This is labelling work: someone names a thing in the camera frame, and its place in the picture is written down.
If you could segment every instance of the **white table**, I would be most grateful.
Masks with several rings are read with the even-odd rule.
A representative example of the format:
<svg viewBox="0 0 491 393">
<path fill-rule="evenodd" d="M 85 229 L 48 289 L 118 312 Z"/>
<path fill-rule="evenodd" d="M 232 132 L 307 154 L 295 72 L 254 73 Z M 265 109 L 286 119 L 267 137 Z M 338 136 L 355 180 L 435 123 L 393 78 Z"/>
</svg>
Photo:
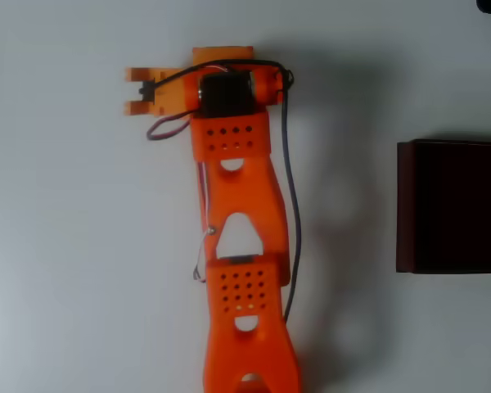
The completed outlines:
<svg viewBox="0 0 491 393">
<path fill-rule="evenodd" d="M 491 393 L 491 275 L 394 272 L 396 142 L 491 131 L 473 0 L 0 0 L 0 393 L 202 392 L 191 142 L 123 116 L 124 67 L 230 44 L 296 77 L 306 393 Z"/>
</svg>

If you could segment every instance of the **orange plastic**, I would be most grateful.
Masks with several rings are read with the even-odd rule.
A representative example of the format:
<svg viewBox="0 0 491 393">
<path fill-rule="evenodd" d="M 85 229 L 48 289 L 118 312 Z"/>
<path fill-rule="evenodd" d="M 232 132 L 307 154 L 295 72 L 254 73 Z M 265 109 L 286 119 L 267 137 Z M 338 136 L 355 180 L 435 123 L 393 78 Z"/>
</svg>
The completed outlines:
<svg viewBox="0 0 491 393">
<path fill-rule="evenodd" d="M 207 268 L 211 328 L 205 361 L 205 391 L 299 393 L 300 373 L 282 317 L 276 256 L 251 263 L 211 260 Z M 235 318 L 258 316 L 256 328 L 243 332 Z M 261 381 L 243 382 L 247 374 Z"/>
<path fill-rule="evenodd" d="M 191 135 L 195 160 L 199 162 L 271 153 L 267 111 L 222 119 L 193 118 Z"/>
<path fill-rule="evenodd" d="M 193 49 L 193 63 L 252 58 L 252 47 Z M 211 325 L 205 361 L 205 393 L 300 393 L 300 371 L 282 317 L 281 286 L 290 281 L 286 210 L 270 159 L 271 141 L 266 105 L 278 103 L 281 76 L 270 66 L 234 65 L 250 70 L 256 113 L 217 119 L 191 116 L 193 156 L 205 167 L 209 209 L 200 186 L 200 210 L 205 237 L 207 292 Z M 177 69 L 128 69 L 128 80 L 159 80 Z M 199 106 L 198 81 L 203 69 L 166 84 L 155 92 L 155 103 L 129 102 L 130 115 L 172 115 Z M 229 171 L 221 160 L 242 158 Z M 227 218 L 247 215 L 262 240 L 264 254 L 248 260 L 219 259 L 217 245 Z M 256 315 L 251 332 L 242 332 L 235 318 Z M 242 381 L 246 374 L 261 380 Z"/>
<path fill-rule="evenodd" d="M 176 74 L 177 68 L 128 68 L 125 79 L 128 82 L 159 80 Z M 128 101 L 125 103 L 126 115 L 176 115 L 186 111 L 186 99 L 182 79 L 174 80 L 155 90 L 155 102 Z"/>
</svg>

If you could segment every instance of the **orange robotic arm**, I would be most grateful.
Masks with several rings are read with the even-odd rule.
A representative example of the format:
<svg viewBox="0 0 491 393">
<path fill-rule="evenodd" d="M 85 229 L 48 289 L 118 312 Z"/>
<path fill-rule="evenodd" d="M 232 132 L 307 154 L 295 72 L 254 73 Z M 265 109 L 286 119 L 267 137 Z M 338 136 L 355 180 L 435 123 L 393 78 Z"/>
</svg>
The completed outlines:
<svg viewBox="0 0 491 393">
<path fill-rule="evenodd" d="M 291 281 L 300 258 L 300 217 L 287 156 L 287 90 L 292 74 L 273 61 L 253 59 L 252 47 L 193 50 L 194 66 L 128 69 L 142 82 L 143 99 L 128 102 L 129 115 L 170 115 L 148 132 L 151 140 L 170 138 L 186 128 L 155 135 L 166 120 L 190 117 L 193 155 L 199 166 L 200 209 L 205 236 L 211 325 L 205 362 L 205 393 L 300 393 L 300 371 L 282 312 L 281 286 Z M 286 210 L 270 159 L 267 105 L 282 103 L 285 160 L 295 209 L 297 245 L 291 279 Z M 229 171 L 221 160 L 243 159 Z M 227 218 L 247 215 L 264 244 L 263 255 L 219 259 L 218 240 Z M 256 316 L 248 332 L 236 319 Z M 244 381 L 247 374 L 259 377 Z"/>
</svg>

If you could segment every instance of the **ventilation hole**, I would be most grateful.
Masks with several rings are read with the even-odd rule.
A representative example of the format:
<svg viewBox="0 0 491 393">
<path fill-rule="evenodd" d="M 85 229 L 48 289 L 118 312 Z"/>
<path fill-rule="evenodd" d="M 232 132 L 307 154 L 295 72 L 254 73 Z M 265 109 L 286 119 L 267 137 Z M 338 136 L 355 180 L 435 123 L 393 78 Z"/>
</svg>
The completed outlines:
<svg viewBox="0 0 491 393">
<path fill-rule="evenodd" d="M 235 326 L 241 332 L 252 332 L 259 325 L 258 315 L 247 315 L 245 317 L 236 317 Z"/>
</svg>

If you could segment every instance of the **cable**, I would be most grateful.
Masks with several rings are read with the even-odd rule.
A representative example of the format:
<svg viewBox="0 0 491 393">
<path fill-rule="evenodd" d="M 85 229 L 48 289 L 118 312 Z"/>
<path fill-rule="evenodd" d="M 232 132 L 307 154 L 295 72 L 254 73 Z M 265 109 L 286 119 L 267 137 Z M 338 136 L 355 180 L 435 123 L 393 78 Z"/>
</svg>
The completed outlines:
<svg viewBox="0 0 491 393">
<path fill-rule="evenodd" d="M 289 186 L 289 193 L 291 195 L 291 204 L 293 207 L 293 215 L 295 216 L 295 258 L 293 261 L 293 272 L 291 275 L 291 284 L 290 284 L 290 290 L 289 290 L 289 297 L 287 298 L 287 304 L 286 304 L 286 309 L 284 311 L 284 319 L 287 322 L 287 319 L 289 318 L 289 313 L 291 311 L 291 306 L 293 304 L 293 299 L 295 297 L 295 290 L 296 290 L 296 279 L 298 277 L 298 268 L 300 266 L 300 254 L 301 254 L 301 249 L 302 249 L 302 225 L 300 222 L 300 208 L 298 206 L 298 198 L 296 195 L 296 189 L 295 189 L 295 181 L 293 179 L 293 172 L 291 170 L 291 160 L 289 157 L 289 141 L 287 137 L 287 112 L 288 112 L 288 91 L 289 88 L 293 85 L 295 82 L 295 77 L 293 73 L 290 70 L 287 70 L 282 64 L 276 62 L 276 61 L 270 61 L 270 60 L 257 60 L 257 59 L 226 59 L 226 60 L 213 60 L 213 61 L 207 61 L 205 63 L 200 63 L 198 65 L 193 65 L 191 67 L 187 67 L 184 70 L 179 71 L 178 73 L 169 76 L 168 78 L 162 79 L 158 82 L 154 82 L 153 84 L 148 84 L 145 88 L 140 89 L 140 94 L 146 93 L 146 90 L 148 88 L 152 88 L 153 91 L 169 82 L 172 82 L 175 79 L 182 78 L 185 75 L 190 74 L 191 72 L 196 72 L 202 68 L 205 67 L 212 67 L 212 66 L 222 66 L 224 68 L 227 68 L 229 70 L 232 70 L 229 68 L 227 65 L 250 65 L 250 66 L 272 66 L 278 68 L 278 72 L 282 73 L 282 150 L 283 150 L 283 155 L 284 155 L 284 166 L 286 167 L 286 176 L 287 176 L 287 184 Z M 168 120 L 165 121 L 170 121 L 174 119 L 179 119 L 180 117 L 185 116 L 188 114 L 187 112 L 184 112 L 182 114 L 178 114 L 175 116 L 170 116 Z M 151 127 L 150 131 L 148 131 L 147 135 L 148 137 L 151 135 L 151 133 L 161 124 L 163 124 L 164 121 L 156 125 L 156 127 Z M 184 124 L 182 127 L 179 129 L 175 129 L 174 131 L 170 133 L 166 133 L 164 135 L 164 138 L 161 139 L 166 139 L 166 138 L 171 138 L 174 135 L 177 135 L 178 133 L 182 132 L 185 128 L 187 127 L 186 124 Z"/>
<path fill-rule="evenodd" d="M 182 113 L 178 113 L 172 116 L 165 116 L 158 119 L 148 130 L 146 133 L 147 139 L 150 141 L 163 141 L 165 139 L 169 139 L 174 137 L 175 135 L 180 134 L 184 129 L 189 125 L 189 120 L 182 124 L 180 127 L 173 129 L 172 131 L 168 131 L 167 133 L 159 133 L 153 134 L 156 129 L 158 129 L 163 123 L 167 123 L 169 121 L 181 119 L 184 116 L 190 115 L 194 111 L 185 111 Z"/>
<path fill-rule="evenodd" d="M 284 310 L 284 319 L 287 322 L 293 298 L 295 297 L 296 279 L 298 277 L 298 268 L 300 265 L 300 253 L 302 250 L 302 223 L 300 222 L 300 208 L 298 207 L 298 197 L 296 196 L 295 181 L 293 171 L 291 170 L 291 161 L 289 159 L 289 141 L 287 139 L 287 106 L 288 106 L 287 89 L 282 90 L 282 151 L 284 155 L 284 166 L 286 167 L 287 184 L 293 205 L 293 215 L 295 216 L 295 258 L 293 259 L 293 273 L 291 275 L 291 284 L 289 296 L 287 297 L 286 309 Z"/>
</svg>

